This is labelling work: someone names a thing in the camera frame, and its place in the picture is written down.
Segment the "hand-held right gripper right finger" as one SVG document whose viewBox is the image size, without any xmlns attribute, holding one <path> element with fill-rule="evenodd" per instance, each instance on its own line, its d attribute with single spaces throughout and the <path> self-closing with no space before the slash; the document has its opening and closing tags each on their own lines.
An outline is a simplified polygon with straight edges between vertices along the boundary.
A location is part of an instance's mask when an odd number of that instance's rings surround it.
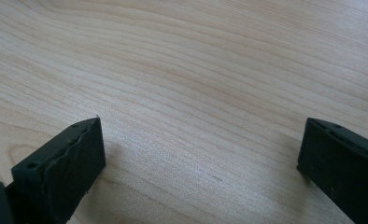
<svg viewBox="0 0 368 224">
<path fill-rule="evenodd" d="M 368 224 L 368 139 L 338 124 L 309 118 L 297 169 L 355 224 Z"/>
</svg>

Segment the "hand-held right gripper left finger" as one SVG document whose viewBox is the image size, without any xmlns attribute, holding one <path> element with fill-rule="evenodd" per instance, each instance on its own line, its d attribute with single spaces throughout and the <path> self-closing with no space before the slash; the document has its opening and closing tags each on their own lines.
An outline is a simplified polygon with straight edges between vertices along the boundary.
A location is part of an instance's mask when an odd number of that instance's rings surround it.
<svg viewBox="0 0 368 224">
<path fill-rule="evenodd" d="M 11 168 L 20 224 L 65 224 L 106 166 L 99 118 L 77 122 Z"/>
</svg>

